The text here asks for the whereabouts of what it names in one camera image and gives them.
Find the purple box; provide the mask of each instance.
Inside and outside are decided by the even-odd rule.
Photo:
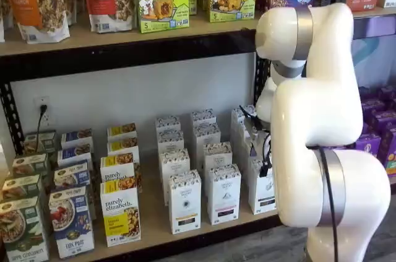
[[[376,133],[362,134],[354,144],[350,146],[351,149],[369,152],[372,155],[377,155],[381,137]]]
[[[367,123],[371,118],[371,113],[373,111],[382,111],[386,109],[386,105],[384,102],[379,100],[378,98],[367,99],[361,103],[361,109],[363,111],[363,120]]]
[[[388,176],[396,176],[396,125],[386,128],[382,135],[377,158],[386,168]]]

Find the white snack box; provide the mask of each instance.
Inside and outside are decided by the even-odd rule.
[[[165,206],[169,203],[169,179],[172,175],[177,175],[190,170],[190,157],[187,149],[160,154],[161,180],[163,199]]]
[[[107,155],[123,155],[132,153],[134,162],[140,162],[137,138],[127,138],[107,144]]]
[[[84,129],[62,134],[62,149],[83,146],[84,144],[89,144],[90,150],[93,152],[92,129]]]
[[[88,169],[93,170],[91,147],[89,144],[58,151],[58,166],[68,167],[81,161],[87,161]]]
[[[134,177],[101,183],[100,201],[108,247],[140,240],[139,201]]]
[[[276,209],[275,191],[273,188],[272,168],[266,177],[260,177],[261,160],[251,162],[251,175],[249,176],[249,205],[253,214],[261,214]]]
[[[209,190],[209,170],[221,166],[231,165],[233,163],[233,152],[229,142],[204,145],[204,188],[205,195]]]
[[[201,181],[197,170],[172,175],[168,183],[172,234],[199,229]]]
[[[241,174],[236,164],[209,170],[208,214],[212,225],[239,217]]]
[[[201,124],[192,130],[192,163],[200,174],[204,172],[204,144],[220,143],[221,132],[216,123]]]
[[[137,132],[136,132],[135,123],[107,128],[107,142],[115,142],[127,138],[136,138],[136,137],[137,137]]]
[[[158,132],[164,132],[166,130],[181,130],[180,119],[178,116],[168,115],[155,120],[155,129]]]
[[[205,109],[199,111],[193,111],[190,114],[192,127],[199,126],[200,124],[214,124],[216,123],[216,116],[213,114],[213,109]]]

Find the power cord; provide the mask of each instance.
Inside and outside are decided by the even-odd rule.
[[[43,118],[43,115],[46,111],[47,111],[47,105],[45,105],[45,104],[41,105],[40,106],[40,118],[38,119],[38,125],[37,125],[35,153],[37,153],[37,149],[38,149],[38,133],[40,132],[41,119]]]

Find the purely elizabeth box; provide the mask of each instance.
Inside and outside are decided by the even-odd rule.
[[[172,234],[199,229],[201,180],[197,170],[172,175],[168,183]]]
[[[209,170],[208,214],[212,225],[239,217],[241,174],[236,164]]]
[[[139,202],[134,177],[101,183],[100,201],[108,247],[140,240]]]
[[[160,154],[161,181],[165,206],[169,203],[169,179],[190,170],[190,157],[187,149],[180,149]]]

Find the purple package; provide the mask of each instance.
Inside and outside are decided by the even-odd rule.
[[[386,126],[396,123],[396,111],[387,110],[372,114],[370,126],[379,134],[385,130]]]
[[[369,122],[371,113],[375,111],[382,111],[386,109],[384,102],[378,98],[367,99],[361,103],[361,109],[363,111],[363,120]]]
[[[369,152],[372,155],[377,155],[381,137],[376,133],[362,134],[354,144],[350,146],[351,149]]]
[[[386,128],[377,158],[384,165],[388,176],[396,176],[396,125]]]

